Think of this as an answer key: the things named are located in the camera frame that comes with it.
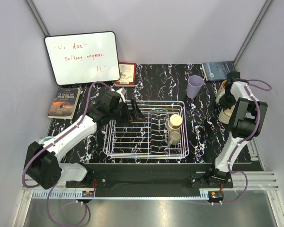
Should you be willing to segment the floral white mug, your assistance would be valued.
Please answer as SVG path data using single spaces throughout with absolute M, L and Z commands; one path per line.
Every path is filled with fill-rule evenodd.
M 227 82 L 226 80 L 222 82 L 222 84 L 220 85 L 217 91 L 217 94 L 215 95 L 216 104 L 219 104 L 220 99 L 222 98 L 223 95 L 225 95 L 226 82 Z

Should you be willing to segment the cream ribbed cup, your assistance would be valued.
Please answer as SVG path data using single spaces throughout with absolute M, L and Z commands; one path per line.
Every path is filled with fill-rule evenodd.
M 219 113 L 219 120 L 224 124 L 229 124 L 234 108 L 235 105 L 233 105 L 231 108 L 223 108 Z

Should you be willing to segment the lilac plastic cup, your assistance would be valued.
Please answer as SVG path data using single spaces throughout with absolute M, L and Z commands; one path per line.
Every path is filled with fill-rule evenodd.
M 187 80 L 187 90 L 186 95 L 193 99 L 197 96 L 201 87 L 204 84 L 204 79 L 198 75 L 192 75 Z

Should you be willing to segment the cream and brown cup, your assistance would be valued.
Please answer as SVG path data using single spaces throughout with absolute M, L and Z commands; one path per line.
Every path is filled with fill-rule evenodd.
M 179 114 L 173 114 L 168 120 L 167 129 L 169 132 L 179 131 L 183 123 L 183 118 Z

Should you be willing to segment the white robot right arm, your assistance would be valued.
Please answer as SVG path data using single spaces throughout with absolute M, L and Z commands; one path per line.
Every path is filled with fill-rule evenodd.
M 218 188 L 227 183 L 238 155 L 262 130 L 268 104 L 254 96 L 250 89 L 253 86 L 250 81 L 242 79 L 239 72 L 227 75 L 225 94 L 220 103 L 227 107 L 233 105 L 234 110 L 228 123 L 229 136 L 225 146 L 205 176 L 210 187 Z

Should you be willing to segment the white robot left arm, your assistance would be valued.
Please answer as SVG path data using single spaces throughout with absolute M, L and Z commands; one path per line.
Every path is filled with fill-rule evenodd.
M 51 189 L 59 182 L 74 182 L 82 187 L 94 184 L 92 169 L 83 163 L 63 163 L 62 158 L 84 138 L 112 120 L 128 124 L 145 118 L 134 99 L 131 99 L 132 107 L 128 107 L 125 93 L 123 88 L 107 91 L 101 101 L 89 107 L 60 134 L 42 144 L 31 143 L 27 149 L 24 175 L 43 189 Z

